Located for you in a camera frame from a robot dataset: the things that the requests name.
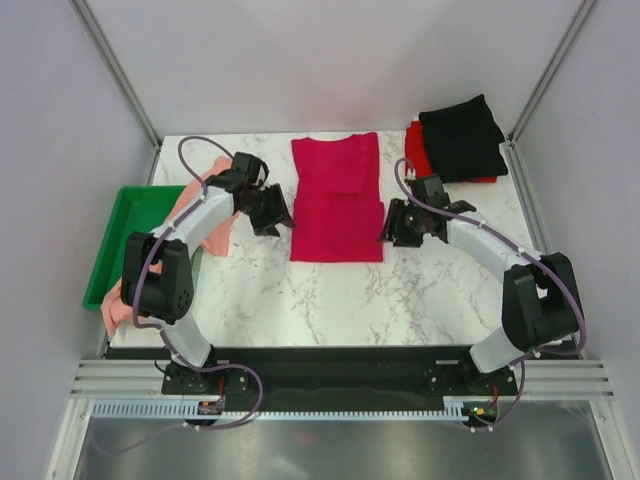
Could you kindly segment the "magenta polo shirt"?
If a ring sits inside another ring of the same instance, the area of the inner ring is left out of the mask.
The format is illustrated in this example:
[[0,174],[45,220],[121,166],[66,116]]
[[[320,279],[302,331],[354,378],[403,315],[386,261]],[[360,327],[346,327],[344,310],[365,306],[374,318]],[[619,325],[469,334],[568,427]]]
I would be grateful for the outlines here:
[[291,142],[298,174],[290,260],[381,263],[385,207],[374,132],[340,140]]

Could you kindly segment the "salmon pink t shirt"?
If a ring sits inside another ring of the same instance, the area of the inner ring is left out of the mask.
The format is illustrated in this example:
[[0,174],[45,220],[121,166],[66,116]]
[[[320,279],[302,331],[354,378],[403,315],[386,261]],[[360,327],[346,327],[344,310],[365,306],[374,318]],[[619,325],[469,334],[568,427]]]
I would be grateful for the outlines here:
[[[231,166],[232,160],[229,157],[219,156],[211,168],[207,170],[202,178],[221,173]],[[192,180],[186,185],[180,195],[177,197],[173,208],[168,213],[166,219],[171,220],[176,216],[196,196],[200,190],[200,185],[196,180]],[[208,253],[218,256],[227,257],[229,253],[230,232],[233,220],[236,215],[225,220],[201,242],[200,246]],[[101,315],[106,327],[107,334],[113,338],[117,328],[121,323],[132,323],[132,308],[121,300],[122,279],[119,278],[111,290],[105,294],[100,306]]]

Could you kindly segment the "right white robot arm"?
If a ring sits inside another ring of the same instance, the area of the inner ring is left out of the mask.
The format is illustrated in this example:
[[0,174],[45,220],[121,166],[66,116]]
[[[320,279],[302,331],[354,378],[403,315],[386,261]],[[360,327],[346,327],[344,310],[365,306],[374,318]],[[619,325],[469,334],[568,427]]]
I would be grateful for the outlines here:
[[466,201],[451,201],[438,175],[397,182],[404,198],[391,200],[380,239],[419,248],[434,237],[473,258],[502,285],[499,327],[472,345],[458,368],[467,392],[483,392],[494,372],[538,353],[564,354],[558,341],[585,334],[585,318],[570,260],[525,248],[486,221]]

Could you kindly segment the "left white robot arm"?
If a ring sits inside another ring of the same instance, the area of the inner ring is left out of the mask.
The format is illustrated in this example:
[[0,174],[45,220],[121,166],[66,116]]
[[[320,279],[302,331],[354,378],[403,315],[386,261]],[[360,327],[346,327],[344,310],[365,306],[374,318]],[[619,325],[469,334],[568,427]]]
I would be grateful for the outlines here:
[[249,218],[257,237],[278,237],[280,225],[294,227],[282,189],[268,185],[268,175],[263,160],[238,152],[229,169],[200,181],[200,191],[175,216],[149,233],[130,234],[125,244],[122,301],[132,308],[136,327],[159,332],[173,361],[187,367],[185,382],[198,393],[215,389],[220,371],[207,361],[212,345],[192,313],[192,257],[238,213]]

